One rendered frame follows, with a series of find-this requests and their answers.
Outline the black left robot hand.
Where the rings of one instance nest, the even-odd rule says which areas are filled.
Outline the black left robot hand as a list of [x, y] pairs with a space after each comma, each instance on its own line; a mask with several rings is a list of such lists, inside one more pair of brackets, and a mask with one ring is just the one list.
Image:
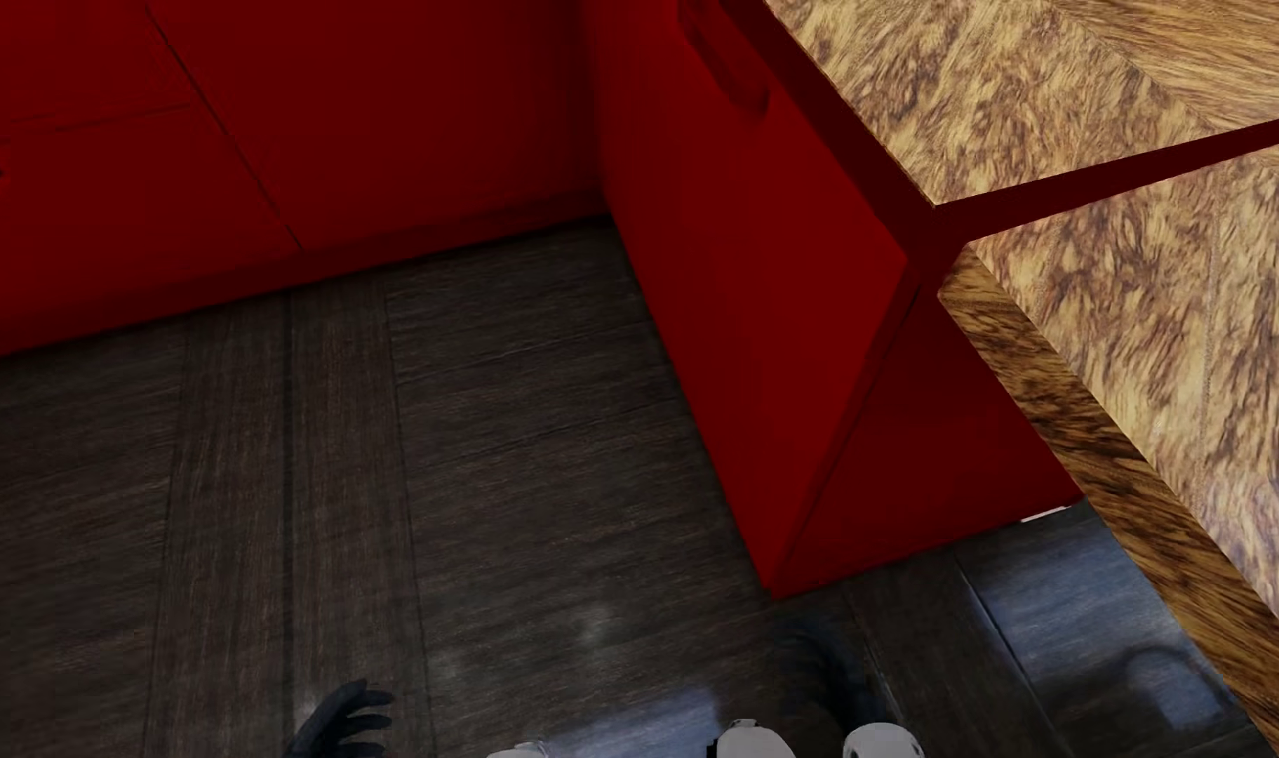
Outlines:
[[298, 727], [281, 758], [388, 758], [388, 746], [356, 738], [391, 727], [389, 715], [371, 709], [391, 706], [394, 700], [391, 692], [371, 688], [365, 679], [340, 685]]

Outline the red base cabinet row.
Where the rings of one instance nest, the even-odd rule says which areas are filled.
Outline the red base cabinet row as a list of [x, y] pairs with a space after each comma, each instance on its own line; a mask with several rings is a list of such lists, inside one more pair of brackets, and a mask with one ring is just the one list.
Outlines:
[[581, 0], [0, 0], [0, 357], [602, 211]]

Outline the red kitchen counter cabinet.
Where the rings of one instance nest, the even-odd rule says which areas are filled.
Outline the red kitchen counter cabinet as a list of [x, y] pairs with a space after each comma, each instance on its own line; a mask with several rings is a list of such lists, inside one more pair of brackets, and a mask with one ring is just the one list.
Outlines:
[[765, 0], [579, 0], [602, 192], [755, 571], [1083, 497], [939, 303], [932, 207]]

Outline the brown wood grain countertop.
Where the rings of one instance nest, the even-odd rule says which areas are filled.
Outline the brown wood grain countertop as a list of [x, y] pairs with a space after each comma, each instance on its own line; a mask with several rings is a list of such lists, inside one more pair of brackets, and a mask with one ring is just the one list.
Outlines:
[[938, 300], [1186, 631], [1104, 677], [1279, 758], [1279, 0], [765, 0], [932, 210]]

